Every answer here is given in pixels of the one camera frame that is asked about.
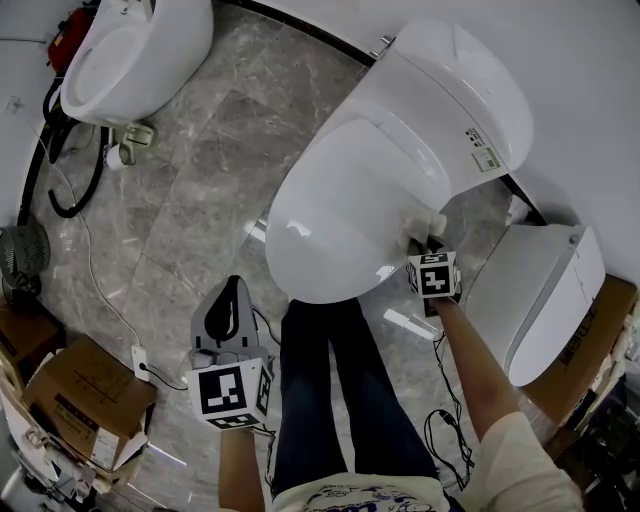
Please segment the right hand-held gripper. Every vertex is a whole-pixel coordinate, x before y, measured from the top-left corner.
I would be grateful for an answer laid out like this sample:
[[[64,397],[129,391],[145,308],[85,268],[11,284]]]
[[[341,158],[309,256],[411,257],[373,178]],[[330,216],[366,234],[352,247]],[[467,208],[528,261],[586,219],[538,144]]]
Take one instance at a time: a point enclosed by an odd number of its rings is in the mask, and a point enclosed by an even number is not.
[[[448,251],[448,245],[441,237],[430,235],[426,245],[410,239],[406,272],[411,290],[422,299],[452,298],[458,301],[461,296],[457,253]]]

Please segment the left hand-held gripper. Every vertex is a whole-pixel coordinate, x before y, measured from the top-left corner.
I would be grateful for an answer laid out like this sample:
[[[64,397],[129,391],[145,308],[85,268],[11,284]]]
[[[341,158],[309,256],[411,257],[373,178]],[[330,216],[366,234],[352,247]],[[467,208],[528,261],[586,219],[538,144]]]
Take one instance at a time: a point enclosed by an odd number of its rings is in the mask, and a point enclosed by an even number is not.
[[[217,285],[191,320],[191,369],[185,373],[196,417],[217,430],[266,421],[273,357],[259,340],[249,289],[238,275]]]

